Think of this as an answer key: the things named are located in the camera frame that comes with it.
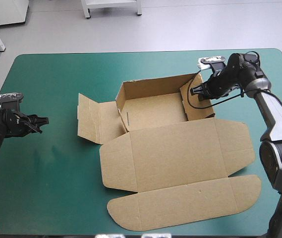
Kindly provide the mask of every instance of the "cardboard box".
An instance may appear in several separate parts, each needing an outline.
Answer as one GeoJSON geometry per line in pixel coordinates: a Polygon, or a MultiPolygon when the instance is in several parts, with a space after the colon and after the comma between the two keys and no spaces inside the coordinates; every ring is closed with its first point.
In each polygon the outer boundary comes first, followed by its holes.
{"type": "Polygon", "coordinates": [[[210,118],[131,131],[100,148],[104,185],[138,192],[109,201],[108,212],[123,228],[147,231],[245,211],[261,181],[228,176],[254,158],[241,122],[210,118]]]}
{"type": "MultiPolygon", "coordinates": [[[[79,94],[78,135],[98,144],[111,141],[128,131],[203,119],[215,115],[212,108],[199,110],[189,106],[187,87],[202,82],[200,74],[124,82],[115,102],[97,103],[79,94]]],[[[190,102],[198,107],[197,95],[190,102]]]]}
{"type": "MultiPolygon", "coordinates": [[[[104,144],[104,185],[137,192],[109,201],[120,226],[158,229],[239,213],[256,202],[257,176],[228,178],[254,161],[247,126],[189,106],[188,85],[200,83],[197,73],[124,82],[115,102],[106,103],[79,94],[78,135],[104,144]]],[[[211,104],[197,95],[189,101],[211,104]]]]}

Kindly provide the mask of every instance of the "black cable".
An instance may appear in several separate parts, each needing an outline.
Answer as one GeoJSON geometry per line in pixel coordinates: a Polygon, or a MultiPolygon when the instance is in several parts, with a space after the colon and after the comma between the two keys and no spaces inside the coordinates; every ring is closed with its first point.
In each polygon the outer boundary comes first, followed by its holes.
{"type": "Polygon", "coordinates": [[[224,103],[224,102],[226,102],[226,101],[229,101],[229,100],[231,100],[231,99],[234,99],[234,98],[243,96],[244,94],[246,94],[246,93],[248,93],[248,92],[251,92],[251,91],[256,91],[255,94],[258,94],[258,93],[266,93],[266,94],[268,94],[268,95],[274,97],[274,98],[278,101],[278,103],[282,106],[282,101],[278,98],[278,96],[276,96],[274,93],[270,92],[269,90],[265,90],[265,89],[251,89],[251,90],[243,91],[243,92],[241,92],[241,93],[239,93],[239,94],[237,94],[237,95],[235,95],[235,96],[233,96],[233,97],[227,98],[227,99],[225,99],[225,100],[222,100],[222,101],[220,101],[220,102],[211,104],[211,105],[206,106],[206,107],[196,107],[196,106],[192,105],[191,102],[189,101],[189,89],[190,89],[190,86],[191,86],[191,84],[192,84],[192,82],[193,82],[194,79],[195,79],[195,77],[193,77],[193,78],[191,79],[190,83],[188,84],[188,89],[187,89],[187,101],[188,101],[188,104],[189,104],[192,108],[195,108],[195,109],[207,109],[207,108],[216,106],[216,105],[218,105],[218,104],[224,103]]]}

